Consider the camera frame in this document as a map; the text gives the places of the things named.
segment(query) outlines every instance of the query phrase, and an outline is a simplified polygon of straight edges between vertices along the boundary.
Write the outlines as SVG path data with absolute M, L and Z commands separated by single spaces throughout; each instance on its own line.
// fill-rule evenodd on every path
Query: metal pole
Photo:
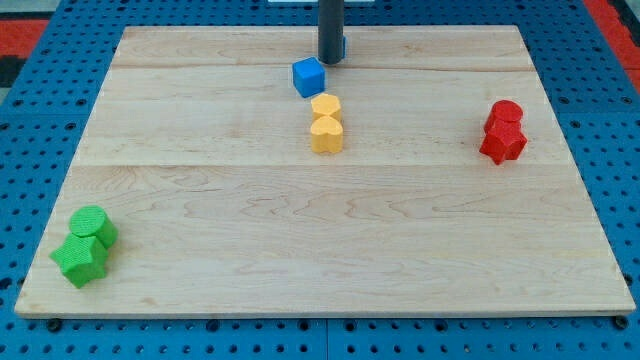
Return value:
M 333 65 L 342 60 L 344 0 L 318 0 L 318 59 Z

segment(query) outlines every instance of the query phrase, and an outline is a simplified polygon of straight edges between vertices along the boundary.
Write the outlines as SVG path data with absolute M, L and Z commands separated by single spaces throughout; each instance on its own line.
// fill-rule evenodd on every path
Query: green block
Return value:
M 95 236 L 77 237 L 69 234 L 64 244 L 49 257 L 60 266 L 60 271 L 78 289 L 93 279 L 107 275 L 104 264 L 109 253 Z
M 85 206 L 71 216 L 69 230 L 79 237 L 95 236 L 105 249 L 118 238 L 118 229 L 113 225 L 107 213 L 99 206 Z

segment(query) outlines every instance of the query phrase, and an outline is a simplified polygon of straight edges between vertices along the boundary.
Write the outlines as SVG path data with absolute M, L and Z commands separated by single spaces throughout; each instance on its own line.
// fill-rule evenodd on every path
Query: wooden board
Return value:
M 515 27 L 353 27 L 344 151 L 309 149 L 313 28 L 128 28 L 16 305 L 24 317 L 496 317 L 635 308 Z M 530 143 L 478 152 L 493 102 Z M 76 290 L 86 204 L 121 237 Z

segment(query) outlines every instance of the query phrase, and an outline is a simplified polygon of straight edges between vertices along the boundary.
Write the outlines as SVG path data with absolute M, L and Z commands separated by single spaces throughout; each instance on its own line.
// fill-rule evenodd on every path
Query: stacked yellow blocks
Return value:
M 342 110 L 335 95 L 320 94 L 311 100 L 311 150 L 315 153 L 342 151 Z

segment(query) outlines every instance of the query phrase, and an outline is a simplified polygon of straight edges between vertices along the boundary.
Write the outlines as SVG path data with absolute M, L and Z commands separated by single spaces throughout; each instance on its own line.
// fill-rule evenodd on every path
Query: blue cube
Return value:
M 300 60 L 292 67 L 293 86 L 300 96 L 307 98 L 324 91 L 324 68 L 316 58 Z

